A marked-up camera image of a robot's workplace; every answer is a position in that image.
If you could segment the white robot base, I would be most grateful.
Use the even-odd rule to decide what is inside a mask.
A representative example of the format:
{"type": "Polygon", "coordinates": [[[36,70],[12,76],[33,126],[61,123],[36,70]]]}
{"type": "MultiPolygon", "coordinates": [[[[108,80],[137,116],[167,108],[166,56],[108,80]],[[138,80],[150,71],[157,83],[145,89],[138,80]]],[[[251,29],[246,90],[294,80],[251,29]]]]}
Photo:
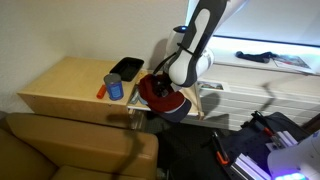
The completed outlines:
{"type": "Polygon", "coordinates": [[[296,173],[306,180],[320,180],[320,130],[297,145],[272,151],[267,165],[273,180],[296,173]]]}

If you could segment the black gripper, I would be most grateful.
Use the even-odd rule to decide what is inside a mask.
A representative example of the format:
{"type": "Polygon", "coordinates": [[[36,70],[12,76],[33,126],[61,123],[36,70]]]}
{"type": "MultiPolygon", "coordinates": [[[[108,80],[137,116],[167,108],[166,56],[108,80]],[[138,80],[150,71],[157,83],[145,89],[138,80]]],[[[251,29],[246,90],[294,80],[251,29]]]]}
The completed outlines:
{"type": "Polygon", "coordinates": [[[153,93],[158,97],[165,97],[168,95],[170,84],[171,80],[167,74],[152,76],[153,93]]]}

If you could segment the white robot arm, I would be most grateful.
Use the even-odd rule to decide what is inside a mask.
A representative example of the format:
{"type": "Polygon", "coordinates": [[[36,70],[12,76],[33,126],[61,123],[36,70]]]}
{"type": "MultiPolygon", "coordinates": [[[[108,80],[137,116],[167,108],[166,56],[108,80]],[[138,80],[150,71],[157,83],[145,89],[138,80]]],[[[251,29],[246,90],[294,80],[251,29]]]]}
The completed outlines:
{"type": "Polygon", "coordinates": [[[167,65],[167,76],[153,83],[157,96],[167,96],[172,85],[190,87],[213,62],[208,52],[208,63],[204,63],[203,52],[215,30],[230,16],[239,11],[248,0],[199,0],[179,48],[162,64],[167,65]]]}

